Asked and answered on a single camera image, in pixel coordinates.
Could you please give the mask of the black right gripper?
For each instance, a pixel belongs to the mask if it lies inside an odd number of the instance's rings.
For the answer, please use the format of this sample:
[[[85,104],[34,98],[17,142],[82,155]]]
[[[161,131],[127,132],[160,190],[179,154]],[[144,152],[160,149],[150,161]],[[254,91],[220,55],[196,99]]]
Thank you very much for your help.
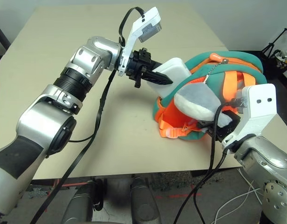
[[[218,126],[218,115],[216,114],[214,115],[214,121],[200,120],[197,122],[197,128],[209,135],[214,133],[213,137],[215,141],[219,142],[222,142],[225,137],[231,134],[240,122],[240,116],[233,111],[223,111],[221,114],[231,119],[231,121],[223,127]]]

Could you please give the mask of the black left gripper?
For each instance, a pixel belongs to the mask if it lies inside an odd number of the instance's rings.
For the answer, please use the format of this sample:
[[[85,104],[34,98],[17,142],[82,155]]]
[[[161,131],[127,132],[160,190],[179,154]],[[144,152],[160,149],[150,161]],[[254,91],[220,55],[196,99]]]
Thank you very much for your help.
[[[173,81],[165,74],[153,72],[150,68],[157,68],[162,63],[151,60],[151,54],[146,48],[134,50],[129,57],[125,74],[135,81],[135,87],[141,87],[141,79],[158,85],[173,84]]]

